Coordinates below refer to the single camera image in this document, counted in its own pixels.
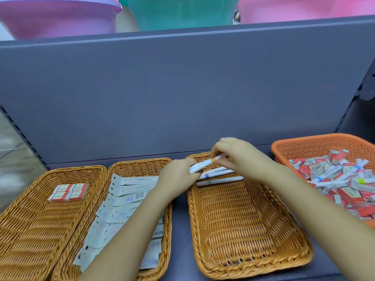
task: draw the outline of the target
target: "teal plastic basin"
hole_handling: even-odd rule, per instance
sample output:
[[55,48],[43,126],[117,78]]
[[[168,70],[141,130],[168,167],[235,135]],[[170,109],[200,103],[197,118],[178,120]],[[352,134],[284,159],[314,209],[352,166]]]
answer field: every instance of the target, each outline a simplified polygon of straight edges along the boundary
[[119,0],[141,31],[232,25],[239,0]]

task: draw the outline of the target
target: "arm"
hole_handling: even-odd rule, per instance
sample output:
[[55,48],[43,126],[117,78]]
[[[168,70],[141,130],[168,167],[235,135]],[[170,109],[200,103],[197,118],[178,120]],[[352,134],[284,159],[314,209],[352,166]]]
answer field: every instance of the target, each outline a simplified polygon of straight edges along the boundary
[[222,138],[213,147],[212,157],[221,152],[233,161],[218,160],[217,163],[273,189],[348,279],[373,280],[375,232],[372,228],[250,143]]
[[157,222],[167,205],[196,181],[190,174],[193,158],[174,160],[164,167],[157,185],[134,214],[93,260],[79,281],[134,281]]

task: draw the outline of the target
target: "hand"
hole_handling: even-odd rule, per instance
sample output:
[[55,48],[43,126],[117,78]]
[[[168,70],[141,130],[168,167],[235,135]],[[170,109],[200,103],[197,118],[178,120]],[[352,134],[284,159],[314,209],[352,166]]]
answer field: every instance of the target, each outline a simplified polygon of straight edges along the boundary
[[220,159],[215,164],[235,171],[239,175],[263,183],[267,183],[269,174],[279,164],[256,149],[246,141],[236,138],[221,138],[211,150],[211,158],[226,153],[233,161]]
[[155,189],[167,196],[169,201],[186,191],[199,177],[203,170],[189,173],[190,166],[196,164],[193,158],[173,160],[160,172]]

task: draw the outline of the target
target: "brown wicker basket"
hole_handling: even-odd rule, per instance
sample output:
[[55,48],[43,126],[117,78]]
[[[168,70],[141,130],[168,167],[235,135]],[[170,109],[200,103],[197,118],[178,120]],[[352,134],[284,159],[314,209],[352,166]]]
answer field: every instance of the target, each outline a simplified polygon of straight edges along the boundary
[[[190,157],[200,162],[210,153]],[[195,260],[205,276],[251,277],[312,260],[307,234],[265,185],[251,180],[204,187],[193,184],[187,197]]]
[[[80,222],[77,230],[75,231],[68,246],[61,255],[61,258],[59,259],[59,262],[57,263],[52,273],[52,281],[76,280],[80,276],[81,271],[79,269],[79,266],[73,265],[73,261],[78,254],[78,251],[83,246],[83,242],[91,226],[91,223],[95,219],[96,210],[99,208],[100,204],[107,196],[112,174],[115,173],[123,177],[159,175],[162,168],[169,162],[171,162],[171,159],[168,158],[124,161],[115,163],[108,169],[104,187],[102,188],[102,193],[99,199],[95,203],[90,205],[90,207],[87,209],[86,214],[83,216],[82,221]],[[164,214],[164,236],[162,240],[162,253],[160,255],[157,268],[140,270],[137,278],[138,281],[155,281],[161,278],[166,272],[169,258],[171,256],[171,219],[172,203],[168,205]]]
[[[96,201],[102,165],[51,170],[0,215],[0,280],[44,280],[59,260],[88,205]],[[82,201],[48,202],[58,184],[89,182]]]

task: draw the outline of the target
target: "purple plastic basin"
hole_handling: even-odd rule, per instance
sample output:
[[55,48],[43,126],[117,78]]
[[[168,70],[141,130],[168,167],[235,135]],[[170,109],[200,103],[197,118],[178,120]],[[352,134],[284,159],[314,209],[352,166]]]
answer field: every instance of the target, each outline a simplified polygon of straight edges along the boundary
[[16,39],[115,33],[111,0],[0,0],[0,21]]

